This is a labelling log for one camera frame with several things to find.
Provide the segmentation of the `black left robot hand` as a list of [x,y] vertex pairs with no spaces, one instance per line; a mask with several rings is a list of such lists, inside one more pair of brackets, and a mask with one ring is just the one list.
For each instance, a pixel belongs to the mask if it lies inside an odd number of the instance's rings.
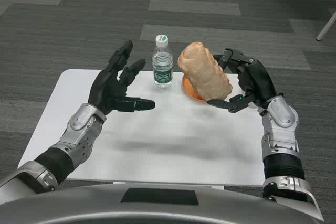
[[127,60],[133,49],[133,42],[127,40],[109,59],[108,65],[94,80],[88,103],[105,115],[113,110],[119,112],[146,111],[155,108],[155,102],[148,99],[127,96],[127,88],[144,68],[146,62],[140,59],[127,67]]

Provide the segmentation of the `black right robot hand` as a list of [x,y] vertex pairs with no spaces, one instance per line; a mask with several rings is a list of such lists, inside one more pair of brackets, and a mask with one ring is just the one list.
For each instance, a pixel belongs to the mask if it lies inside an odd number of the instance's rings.
[[228,68],[231,73],[238,75],[238,84],[245,94],[236,95],[228,102],[209,100],[209,105],[236,113],[247,108],[251,102],[257,107],[263,106],[277,95],[267,70],[259,60],[231,48],[226,48],[221,55],[215,55],[214,59],[223,70]]

